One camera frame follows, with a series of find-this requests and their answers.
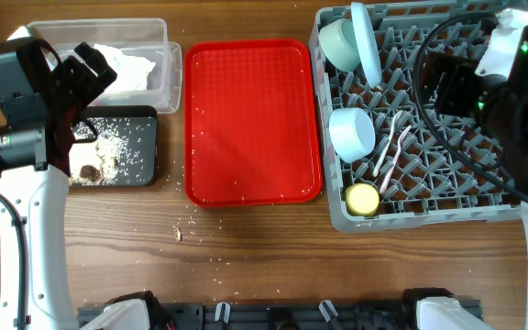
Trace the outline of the pink plastic fork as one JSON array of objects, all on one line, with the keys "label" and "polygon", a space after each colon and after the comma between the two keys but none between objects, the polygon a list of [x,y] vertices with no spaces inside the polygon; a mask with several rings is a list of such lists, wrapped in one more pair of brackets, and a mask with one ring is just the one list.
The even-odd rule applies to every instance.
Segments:
[{"label": "pink plastic fork", "polygon": [[397,140],[397,150],[396,150],[396,153],[393,157],[393,160],[392,160],[392,166],[389,168],[389,170],[387,171],[383,181],[382,181],[382,184],[379,188],[379,193],[380,194],[384,194],[386,192],[386,190],[388,189],[388,186],[389,186],[389,183],[390,183],[390,179],[391,179],[391,176],[396,168],[396,164],[399,160],[399,157],[400,155],[402,154],[402,142],[404,141],[404,139],[406,138],[406,136],[409,134],[409,132],[411,131],[412,129],[412,126],[407,126],[402,132],[401,134],[399,135],[399,138]]}]

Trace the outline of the light blue plate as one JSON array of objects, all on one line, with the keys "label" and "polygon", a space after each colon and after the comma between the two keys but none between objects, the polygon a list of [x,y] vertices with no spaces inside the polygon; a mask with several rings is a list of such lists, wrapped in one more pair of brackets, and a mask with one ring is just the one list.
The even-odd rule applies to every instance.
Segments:
[{"label": "light blue plate", "polygon": [[382,73],[378,44],[369,12],[362,3],[352,2],[350,13],[361,67],[368,86],[374,88],[381,83]]}]

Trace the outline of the white plastic spoon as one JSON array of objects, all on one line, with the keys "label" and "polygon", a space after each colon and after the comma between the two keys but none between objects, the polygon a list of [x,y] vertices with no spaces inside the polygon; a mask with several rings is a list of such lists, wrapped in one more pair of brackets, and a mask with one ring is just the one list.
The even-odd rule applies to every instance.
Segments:
[{"label": "white plastic spoon", "polygon": [[402,115],[403,115],[403,110],[399,110],[390,121],[390,130],[389,130],[388,137],[386,138],[386,143],[382,146],[380,150],[378,161],[376,162],[375,167],[372,172],[372,176],[374,178],[377,178],[380,175],[380,169],[383,165],[383,162],[391,146],[391,142],[394,137],[395,129],[397,127],[397,122],[402,117]]}]

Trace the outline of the light blue bowl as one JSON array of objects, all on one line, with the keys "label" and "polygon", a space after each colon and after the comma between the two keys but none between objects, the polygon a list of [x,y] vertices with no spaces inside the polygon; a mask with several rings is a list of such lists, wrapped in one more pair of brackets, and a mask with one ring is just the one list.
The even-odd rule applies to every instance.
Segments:
[{"label": "light blue bowl", "polygon": [[329,119],[329,135],[335,153],[347,163],[366,157],[376,145],[373,122],[357,107],[335,110]]}]

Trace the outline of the green bowl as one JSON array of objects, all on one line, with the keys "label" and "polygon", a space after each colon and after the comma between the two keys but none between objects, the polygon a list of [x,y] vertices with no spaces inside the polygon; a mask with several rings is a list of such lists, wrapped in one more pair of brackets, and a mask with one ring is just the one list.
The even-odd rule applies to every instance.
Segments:
[{"label": "green bowl", "polygon": [[340,71],[352,72],[360,64],[353,22],[340,18],[319,31],[325,57]]}]

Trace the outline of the yellow cup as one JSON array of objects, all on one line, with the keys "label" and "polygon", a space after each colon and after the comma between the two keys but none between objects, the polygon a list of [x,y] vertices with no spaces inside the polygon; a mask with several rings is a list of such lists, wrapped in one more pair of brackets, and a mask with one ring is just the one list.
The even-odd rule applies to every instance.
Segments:
[{"label": "yellow cup", "polygon": [[366,183],[355,183],[345,192],[346,208],[351,215],[371,216],[380,204],[378,190]]}]

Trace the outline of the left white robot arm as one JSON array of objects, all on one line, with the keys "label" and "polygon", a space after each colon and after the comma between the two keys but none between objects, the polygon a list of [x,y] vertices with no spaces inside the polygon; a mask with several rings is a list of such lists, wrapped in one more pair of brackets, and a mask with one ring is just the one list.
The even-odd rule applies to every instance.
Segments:
[{"label": "left white robot arm", "polygon": [[0,329],[76,329],[64,216],[75,126],[116,80],[86,43],[62,58],[32,36],[0,43]]}]

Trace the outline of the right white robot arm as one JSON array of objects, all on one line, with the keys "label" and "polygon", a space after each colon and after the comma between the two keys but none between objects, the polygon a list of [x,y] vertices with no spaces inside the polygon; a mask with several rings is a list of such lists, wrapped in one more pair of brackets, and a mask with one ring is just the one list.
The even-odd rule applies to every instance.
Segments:
[{"label": "right white robot arm", "polygon": [[[430,45],[455,25],[480,23],[489,33],[478,60],[432,50]],[[412,65],[412,91],[417,112],[439,144],[480,178],[521,202],[528,254],[528,12],[506,9],[498,14],[471,12],[453,16],[424,38]],[[514,183],[501,181],[490,168],[450,144],[425,110],[434,98],[436,113],[474,120],[476,128],[500,143],[500,165]],[[528,280],[526,321],[528,328]]]}]

